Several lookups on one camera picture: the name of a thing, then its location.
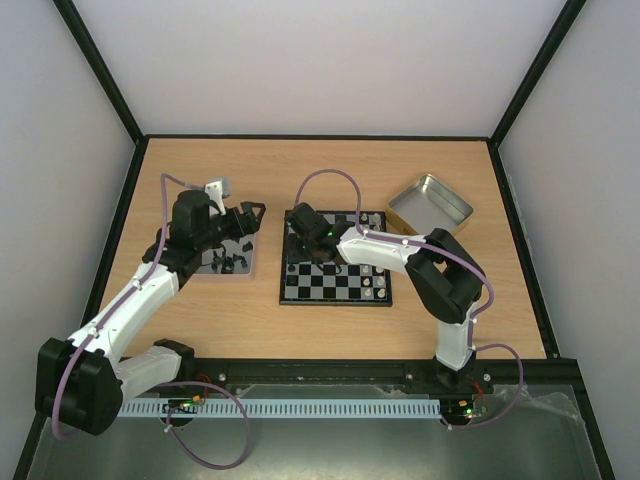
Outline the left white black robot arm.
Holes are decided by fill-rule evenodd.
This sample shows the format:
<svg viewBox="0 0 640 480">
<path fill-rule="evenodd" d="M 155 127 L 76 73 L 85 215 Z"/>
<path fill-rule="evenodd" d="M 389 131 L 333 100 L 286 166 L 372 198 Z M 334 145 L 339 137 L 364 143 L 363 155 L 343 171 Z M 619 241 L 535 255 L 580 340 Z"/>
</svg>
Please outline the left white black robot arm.
<svg viewBox="0 0 640 480">
<path fill-rule="evenodd" d="M 180 375 L 191 348 L 162 341 L 125 359 L 125 350 L 151 316 L 176 295 L 202 265 L 204 252 L 260 229 L 266 206 L 245 201 L 227 208 L 219 195 L 181 192 L 164 205 L 163 225 L 126 286 L 92 320 L 66 340 L 51 338 L 37 356 L 34 406 L 61 424 L 103 433 L 121 407 Z"/>
</svg>

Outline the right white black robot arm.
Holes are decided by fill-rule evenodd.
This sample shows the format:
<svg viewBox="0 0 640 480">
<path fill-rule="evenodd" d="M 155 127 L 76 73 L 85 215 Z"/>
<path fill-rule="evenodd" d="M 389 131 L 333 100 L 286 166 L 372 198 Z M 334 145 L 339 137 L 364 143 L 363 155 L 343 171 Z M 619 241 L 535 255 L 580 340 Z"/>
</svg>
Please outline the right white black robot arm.
<svg viewBox="0 0 640 480">
<path fill-rule="evenodd" d="M 471 379 L 473 329 L 494 302 L 494 289 L 475 260 L 441 228 L 426 236 L 378 232 L 357 220 L 329 223 L 309 204 L 288 211 L 285 222 L 295 249 L 308 260 L 336 265 L 370 265 L 405 274 L 424 308 L 437 320 L 434 377 L 445 390 Z"/>
</svg>

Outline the pink tin with black pieces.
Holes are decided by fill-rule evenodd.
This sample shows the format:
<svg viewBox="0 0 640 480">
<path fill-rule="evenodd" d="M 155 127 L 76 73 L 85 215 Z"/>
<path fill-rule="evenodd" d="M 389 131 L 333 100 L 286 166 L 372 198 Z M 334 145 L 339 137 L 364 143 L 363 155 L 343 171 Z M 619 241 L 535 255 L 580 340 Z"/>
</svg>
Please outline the pink tin with black pieces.
<svg viewBox="0 0 640 480">
<path fill-rule="evenodd" d="M 242 283 L 255 277 L 259 235 L 250 234 L 240 240 L 225 240 L 221 246 L 206 250 L 202 265 L 191 280 L 208 283 Z"/>
</svg>

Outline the gold silver empty tin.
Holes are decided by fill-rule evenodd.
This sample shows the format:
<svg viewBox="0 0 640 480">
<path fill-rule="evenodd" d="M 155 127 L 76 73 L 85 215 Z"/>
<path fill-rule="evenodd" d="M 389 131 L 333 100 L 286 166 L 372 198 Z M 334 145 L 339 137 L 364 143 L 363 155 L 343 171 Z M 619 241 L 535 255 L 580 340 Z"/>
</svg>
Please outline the gold silver empty tin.
<svg viewBox="0 0 640 480">
<path fill-rule="evenodd" d="M 441 228 L 452 235 L 474 214 L 474 208 L 431 174 L 414 181 L 386 206 L 388 223 L 399 233 L 428 234 Z"/>
</svg>

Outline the black aluminium frame rail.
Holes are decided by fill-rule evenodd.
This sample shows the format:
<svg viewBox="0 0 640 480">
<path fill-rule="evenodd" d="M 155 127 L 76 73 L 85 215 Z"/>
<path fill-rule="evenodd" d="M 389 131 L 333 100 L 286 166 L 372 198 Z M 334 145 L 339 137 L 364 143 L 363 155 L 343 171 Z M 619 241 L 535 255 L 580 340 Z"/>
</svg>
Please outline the black aluminium frame rail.
<svg viewBox="0 0 640 480">
<path fill-rule="evenodd" d="M 195 358 L 180 369 L 180 380 L 204 374 L 215 384 L 240 388 L 254 384 L 282 385 L 377 385 L 393 386 L 409 394 L 490 393 L 497 385 L 516 385 L 522 380 L 535 386 L 569 386 L 583 392 L 585 385 L 575 360 L 525 359 L 519 369 L 511 359 L 477 359 L 456 380 L 440 381 L 432 360 L 265 360 Z"/>
</svg>

